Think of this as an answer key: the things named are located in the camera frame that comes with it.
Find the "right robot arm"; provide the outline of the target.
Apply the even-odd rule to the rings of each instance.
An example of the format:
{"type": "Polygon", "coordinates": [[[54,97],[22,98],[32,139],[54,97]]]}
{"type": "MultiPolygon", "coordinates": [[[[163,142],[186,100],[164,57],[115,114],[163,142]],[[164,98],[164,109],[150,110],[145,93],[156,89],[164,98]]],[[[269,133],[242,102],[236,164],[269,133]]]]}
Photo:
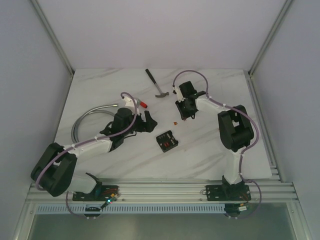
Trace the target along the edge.
{"type": "Polygon", "coordinates": [[[207,96],[205,91],[196,91],[187,81],[173,87],[177,96],[175,105],[182,120],[194,119],[197,112],[217,113],[219,136],[222,145],[228,150],[226,168],[222,176],[221,193],[228,200],[234,199],[245,186],[239,173],[241,151],[248,147],[254,138],[254,131],[247,118],[243,105],[227,107],[207,96]]]}

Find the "black fuse box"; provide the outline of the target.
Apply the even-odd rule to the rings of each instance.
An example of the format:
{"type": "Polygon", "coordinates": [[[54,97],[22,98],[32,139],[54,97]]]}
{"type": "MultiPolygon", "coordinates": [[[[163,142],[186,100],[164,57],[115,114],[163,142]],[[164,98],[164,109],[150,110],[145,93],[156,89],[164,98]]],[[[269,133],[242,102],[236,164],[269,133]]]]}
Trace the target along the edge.
{"type": "Polygon", "coordinates": [[[179,144],[179,141],[173,136],[171,130],[158,135],[155,139],[163,153],[177,147],[179,144]]]}

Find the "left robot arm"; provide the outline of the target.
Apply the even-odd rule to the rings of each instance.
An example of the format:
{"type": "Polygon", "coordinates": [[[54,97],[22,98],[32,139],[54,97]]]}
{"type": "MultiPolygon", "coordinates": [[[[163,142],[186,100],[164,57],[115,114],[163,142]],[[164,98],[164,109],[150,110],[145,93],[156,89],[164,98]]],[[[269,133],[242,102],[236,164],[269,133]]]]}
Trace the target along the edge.
{"type": "Polygon", "coordinates": [[[92,173],[75,175],[77,164],[95,156],[114,151],[133,133],[151,133],[158,123],[149,111],[135,115],[129,108],[121,107],[114,114],[113,121],[100,131],[100,136],[83,145],[62,146],[51,143],[33,168],[30,177],[42,190],[53,197],[65,192],[80,193],[90,201],[102,196],[103,184],[92,173]]]}

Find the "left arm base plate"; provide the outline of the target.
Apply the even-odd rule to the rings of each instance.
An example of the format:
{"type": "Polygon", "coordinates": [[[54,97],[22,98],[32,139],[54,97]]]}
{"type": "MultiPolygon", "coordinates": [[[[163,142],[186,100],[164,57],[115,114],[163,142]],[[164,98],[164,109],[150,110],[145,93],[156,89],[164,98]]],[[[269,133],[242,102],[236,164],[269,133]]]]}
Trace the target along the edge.
{"type": "Polygon", "coordinates": [[[73,194],[72,200],[76,202],[101,202],[110,199],[112,194],[116,195],[118,192],[118,185],[102,185],[91,193],[76,192],[73,194]]]}

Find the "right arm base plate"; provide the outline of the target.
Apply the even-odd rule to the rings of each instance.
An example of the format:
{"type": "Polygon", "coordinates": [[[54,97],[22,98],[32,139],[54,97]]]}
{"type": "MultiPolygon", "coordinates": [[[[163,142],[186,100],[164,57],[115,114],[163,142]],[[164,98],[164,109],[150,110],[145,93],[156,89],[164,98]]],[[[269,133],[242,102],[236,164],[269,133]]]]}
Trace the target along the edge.
{"type": "Polygon", "coordinates": [[[206,185],[205,191],[208,201],[250,201],[252,199],[248,185],[206,185]]]}

